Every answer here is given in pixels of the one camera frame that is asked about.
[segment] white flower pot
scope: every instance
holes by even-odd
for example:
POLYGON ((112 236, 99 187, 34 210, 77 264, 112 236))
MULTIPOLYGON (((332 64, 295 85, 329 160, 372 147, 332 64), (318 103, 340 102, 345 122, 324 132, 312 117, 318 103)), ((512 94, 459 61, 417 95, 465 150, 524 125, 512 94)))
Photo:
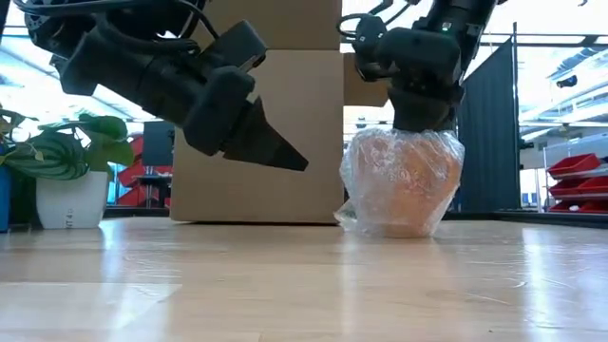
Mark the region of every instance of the white flower pot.
POLYGON ((36 182, 36 206, 45 229, 97 228, 107 202, 107 173, 89 171, 77 180, 36 182))

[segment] red object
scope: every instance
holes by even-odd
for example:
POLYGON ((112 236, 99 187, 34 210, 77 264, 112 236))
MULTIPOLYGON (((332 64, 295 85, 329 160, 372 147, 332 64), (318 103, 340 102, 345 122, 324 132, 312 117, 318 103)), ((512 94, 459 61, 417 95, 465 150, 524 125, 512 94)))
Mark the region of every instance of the red object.
POLYGON ((554 197, 580 194, 579 186, 584 184, 587 179, 562 180, 549 188, 549 192, 554 197))
POLYGON ((601 162, 595 154, 568 157, 553 165, 547 171, 551 176, 561 176, 598 168, 601 162))
POLYGON ((135 163, 125 170, 119 172, 118 180, 124 187, 131 187, 131 185, 137 181, 137 177, 145 173, 145 169, 142 165, 142 160, 135 161, 135 163))
POLYGON ((118 205, 139 206, 145 202, 145 189, 136 186, 118 199, 118 205))
POLYGON ((608 200, 588 201, 580 208, 585 214, 608 214, 608 200))
POLYGON ((135 138, 130 144, 133 149, 133 155, 137 159, 143 153, 143 136, 135 138))
POLYGON ((579 192, 581 194, 608 194, 608 177, 593 177, 587 180, 579 186, 579 192))
POLYGON ((580 213, 580 208, 582 208, 583 204, 584 204, 583 202, 579 202, 579 201, 563 200, 562 202, 552 206, 549 209, 549 211, 552 213, 580 213), (577 211, 570 210, 570 208, 575 205, 577 205, 579 207, 579 210, 577 210, 577 211))

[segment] stacked cardboard boxes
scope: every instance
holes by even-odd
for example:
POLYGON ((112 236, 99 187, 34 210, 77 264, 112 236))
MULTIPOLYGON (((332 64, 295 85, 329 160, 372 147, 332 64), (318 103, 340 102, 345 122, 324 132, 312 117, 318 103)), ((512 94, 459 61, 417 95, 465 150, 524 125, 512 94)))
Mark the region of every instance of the stacked cardboard boxes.
MULTIPOLYGON (((208 158, 176 138, 171 218, 178 221, 333 223, 344 199, 338 169, 344 105, 383 105, 386 88, 360 81, 339 50, 335 0, 218 0, 219 32, 248 20, 270 50, 252 71, 268 122, 310 162, 306 172, 208 158)), ((208 37, 198 33, 205 45, 208 37)))

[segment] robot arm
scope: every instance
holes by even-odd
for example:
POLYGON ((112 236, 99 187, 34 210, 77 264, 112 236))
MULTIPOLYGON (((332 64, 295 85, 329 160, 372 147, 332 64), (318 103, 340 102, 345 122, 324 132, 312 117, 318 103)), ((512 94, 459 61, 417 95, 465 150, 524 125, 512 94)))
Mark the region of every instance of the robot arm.
MULTIPOLYGON (((90 96, 105 86, 181 127, 188 144, 209 156, 300 171, 308 165, 267 123, 261 100, 249 100, 255 80, 247 72, 267 47, 247 22, 219 35, 203 14, 207 0, 26 1, 13 0, 33 44, 54 54, 65 93, 90 96), (189 39, 198 23, 214 38, 204 51, 189 39), (178 38, 162 38, 167 31, 178 38)), ((392 0, 342 19, 360 19, 356 33, 342 33, 363 79, 391 79, 395 128, 453 123, 465 70, 497 1, 434 0, 412 28, 387 30, 376 16, 392 0)))
POLYGON ((390 79, 394 128, 451 129, 465 95, 466 69, 475 58, 492 11, 505 1, 433 0, 427 17, 412 28, 388 30, 387 24, 420 0, 408 0, 387 23, 376 15, 393 3, 384 0, 369 13, 343 17, 338 30, 351 40, 364 81, 390 79), (341 30, 341 24, 351 19, 359 19, 355 33, 341 30))
POLYGON ((266 46, 247 22, 218 35, 206 0, 13 0, 34 45, 54 54, 67 94, 105 86, 183 129, 188 144, 229 160, 303 171, 308 162, 249 100, 266 46), (202 22, 214 42, 190 40, 202 22), (171 32, 178 39, 161 35, 171 32))

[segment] green leaf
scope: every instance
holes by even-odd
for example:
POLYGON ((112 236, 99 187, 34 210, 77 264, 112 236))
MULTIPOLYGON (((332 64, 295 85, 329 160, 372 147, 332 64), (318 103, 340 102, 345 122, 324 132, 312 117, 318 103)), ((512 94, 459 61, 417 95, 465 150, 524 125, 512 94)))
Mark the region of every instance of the green leaf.
POLYGON ((92 142, 86 150, 85 159, 91 171, 106 171, 107 156, 101 144, 92 142))
POLYGON ((0 117, 10 118, 10 127, 11 128, 18 127, 19 124, 21 124, 26 119, 36 121, 36 122, 38 121, 37 118, 27 117, 27 116, 19 114, 17 112, 13 112, 11 110, 2 109, 1 107, 0 107, 0 117))
POLYGON ((128 142, 114 142, 104 146, 105 155, 108 162, 115 162, 124 166, 131 166, 135 160, 133 148, 128 142))
POLYGON ((30 177, 69 181, 88 171, 85 154, 73 135, 47 132, 21 142, 6 156, 5 164, 30 177), (36 159, 38 152, 44 156, 42 161, 36 159))
POLYGON ((42 151, 36 151, 36 154, 34 155, 34 159, 37 160, 38 162, 44 162, 45 157, 44 157, 42 151))
POLYGON ((0 134, 9 133, 12 129, 10 123, 3 117, 0 117, 0 134))
POLYGON ((126 139, 128 131, 126 129, 126 123, 119 118, 112 116, 94 117, 88 114, 81 114, 78 120, 82 123, 81 129, 89 136, 93 141, 93 137, 89 133, 94 133, 98 139, 111 140, 114 142, 120 142, 126 139))

